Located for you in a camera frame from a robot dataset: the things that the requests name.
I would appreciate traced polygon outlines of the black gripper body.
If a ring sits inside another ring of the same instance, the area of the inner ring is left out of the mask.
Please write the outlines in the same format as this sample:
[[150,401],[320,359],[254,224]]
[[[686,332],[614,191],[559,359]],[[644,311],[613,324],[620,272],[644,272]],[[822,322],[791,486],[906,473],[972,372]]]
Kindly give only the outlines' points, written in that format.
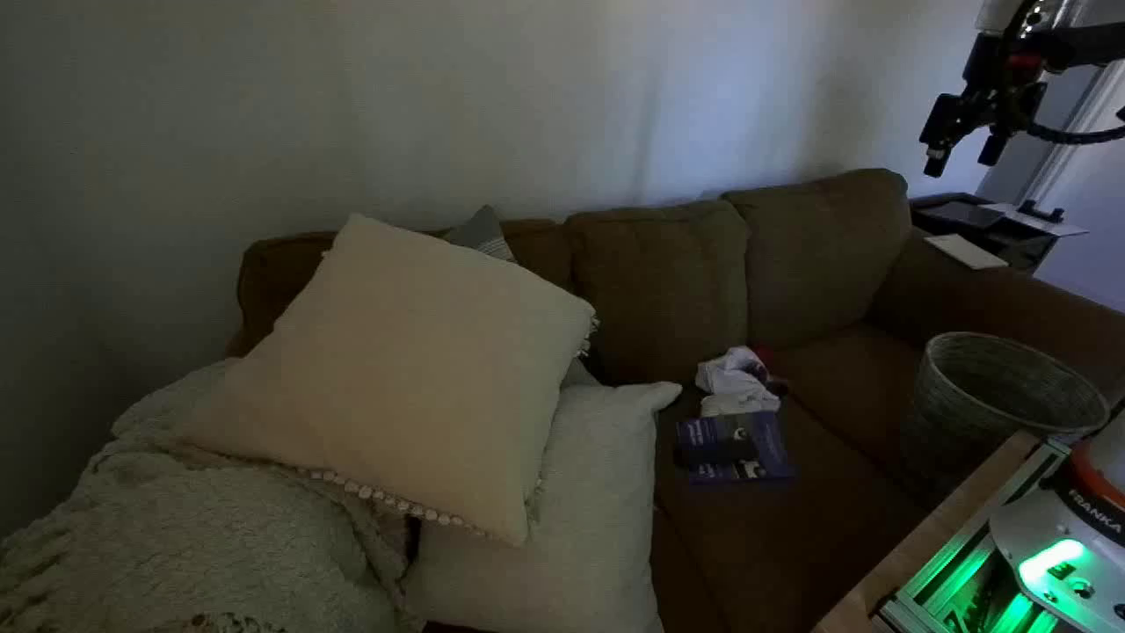
[[940,180],[957,144],[977,127],[988,130],[977,153],[980,164],[997,164],[1007,144],[1023,130],[1021,113],[1034,103],[1032,87],[963,87],[959,95],[941,92],[917,133],[926,144],[926,173]]

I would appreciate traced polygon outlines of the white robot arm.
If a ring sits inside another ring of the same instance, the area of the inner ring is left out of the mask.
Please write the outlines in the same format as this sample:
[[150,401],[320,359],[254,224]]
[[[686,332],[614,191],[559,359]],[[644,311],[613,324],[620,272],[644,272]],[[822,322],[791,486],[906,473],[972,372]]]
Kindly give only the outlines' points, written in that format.
[[941,92],[917,133],[926,173],[940,180],[963,136],[988,130],[977,155],[997,164],[1015,133],[1045,144],[1113,144],[1125,127],[1062,130],[1038,120],[1052,75],[1125,61],[1125,23],[1080,24],[1082,0],[984,0],[963,65],[963,87]]

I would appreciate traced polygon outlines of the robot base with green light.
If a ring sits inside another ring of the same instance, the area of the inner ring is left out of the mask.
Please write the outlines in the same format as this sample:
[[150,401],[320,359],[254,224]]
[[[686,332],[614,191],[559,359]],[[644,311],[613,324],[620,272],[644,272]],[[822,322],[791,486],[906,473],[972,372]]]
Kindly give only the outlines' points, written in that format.
[[1038,446],[873,629],[1125,633],[1125,420]]

